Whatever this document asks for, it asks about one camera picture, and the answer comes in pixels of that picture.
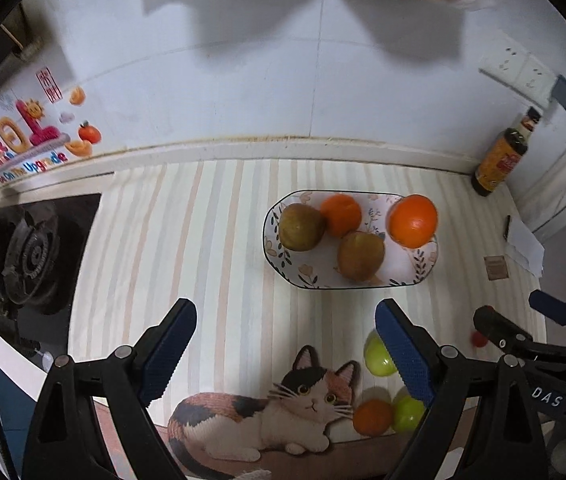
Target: yellow label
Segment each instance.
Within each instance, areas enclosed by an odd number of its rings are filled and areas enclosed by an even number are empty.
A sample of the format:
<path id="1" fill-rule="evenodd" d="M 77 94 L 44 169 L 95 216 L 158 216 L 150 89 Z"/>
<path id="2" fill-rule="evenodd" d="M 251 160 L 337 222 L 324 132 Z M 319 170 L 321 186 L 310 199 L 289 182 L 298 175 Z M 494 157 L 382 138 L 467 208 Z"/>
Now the yellow label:
<path id="1" fill-rule="evenodd" d="M 521 160 L 508 141 L 500 137 L 476 170 L 476 180 L 487 191 L 494 191 Z"/>

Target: black stovetop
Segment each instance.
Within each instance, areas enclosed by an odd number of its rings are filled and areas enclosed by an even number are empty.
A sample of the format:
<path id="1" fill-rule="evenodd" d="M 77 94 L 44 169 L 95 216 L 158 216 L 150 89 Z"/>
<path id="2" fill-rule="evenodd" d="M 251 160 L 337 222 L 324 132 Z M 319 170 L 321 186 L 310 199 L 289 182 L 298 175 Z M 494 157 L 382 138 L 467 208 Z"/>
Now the black stovetop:
<path id="1" fill-rule="evenodd" d="M 47 352 L 52 359 L 68 352 L 74 289 L 100 198 L 0 209 L 0 336 L 39 368 Z"/>

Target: striped tablecloth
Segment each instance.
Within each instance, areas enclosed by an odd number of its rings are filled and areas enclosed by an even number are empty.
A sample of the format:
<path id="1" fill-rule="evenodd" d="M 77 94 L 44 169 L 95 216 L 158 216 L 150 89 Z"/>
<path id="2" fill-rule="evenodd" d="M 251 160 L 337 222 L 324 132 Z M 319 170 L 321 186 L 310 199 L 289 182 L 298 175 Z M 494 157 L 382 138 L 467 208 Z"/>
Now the striped tablecloth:
<path id="1" fill-rule="evenodd" d="M 297 189 L 342 189 L 429 196 L 439 211 L 440 254 L 421 284 L 312 291 L 285 282 L 263 257 L 265 213 Z M 197 306 L 197 331 L 162 399 L 150 414 L 166 424 L 180 400 L 202 391 L 264 397 L 312 344 L 321 365 L 362 363 L 375 306 L 394 298 L 440 344 L 476 351 L 472 314 L 491 304 L 545 341 L 543 318 L 527 306 L 538 280 L 508 260 L 509 278 L 489 282 L 484 256 L 504 254 L 505 217 L 517 215 L 506 186 L 489 198 L 469 178 L 441 171 L 321 160 L 219 160 L 116 173 L 90 232 L 76 286 L 70 353 L 102 358 L 133 344 L 175 300 Z M 395 394 L 397 374 L 375 378 L 363 367 L 356 395 Z M 330 427 L 333 441 L 358 435 L 351 423 Z"/>

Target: blue gripper pad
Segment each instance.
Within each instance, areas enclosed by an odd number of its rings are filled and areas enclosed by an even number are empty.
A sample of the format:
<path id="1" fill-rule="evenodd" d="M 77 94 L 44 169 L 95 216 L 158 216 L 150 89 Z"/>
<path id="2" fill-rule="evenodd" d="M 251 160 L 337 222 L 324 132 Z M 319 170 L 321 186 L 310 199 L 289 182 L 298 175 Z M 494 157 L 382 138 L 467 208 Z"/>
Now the blue gripper pad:
<path id="1" fill-rule="evenodd" d="M 163 396 L 196 327 L 194 303 L 180 299 L 161 324 L 148 328 L 138 340 L 134 368 L 141 379 L 138 399 L 146 408 Z"/>
<path id="2" fill-rule="evenodd" d="M 534 290 L 529 295 L 529 306 L 559 325 L 566 326 L 566 303 L 564 301 L 557 300 L 542 290 Z"/>
<path id="3" fill-rule="evenodd" d="M 438 346 L 429 337 L 425 329 L 415 327 L 410 322 L 394 300 L 383 300 L 377 305 L 375 322 L 378 335 L 381 336 L 385 348 L 396 364 L 410 396 L 429 407 L 434 400 L 429 365 L 407 330 L 413 332 L 420 329 L 425 332 L 434 345 L 431 347 L 428 343 L 429 354 L 431 354 L 433 348 L 438 349 Z"/>

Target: electrical outlet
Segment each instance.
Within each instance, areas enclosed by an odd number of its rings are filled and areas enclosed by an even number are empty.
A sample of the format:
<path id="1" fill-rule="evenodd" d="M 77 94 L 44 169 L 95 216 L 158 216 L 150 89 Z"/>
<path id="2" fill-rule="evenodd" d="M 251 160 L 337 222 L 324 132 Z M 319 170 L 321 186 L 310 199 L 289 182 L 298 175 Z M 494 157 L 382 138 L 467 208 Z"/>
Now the electrical outlet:
<path id="1" fill-rule="evenodd" d="M 556 79 L 554 72 L 535 56 L 529 56 L 512 86 L 540 107 L 547 108 Z"/>
<path id="2" fill-rule="evenodd" d="M 499 31 L 490 41 L 490 49 L 480 60 L 479 69 L 501 83 L 513 86 L 529 56 L 529 51 Z"/>

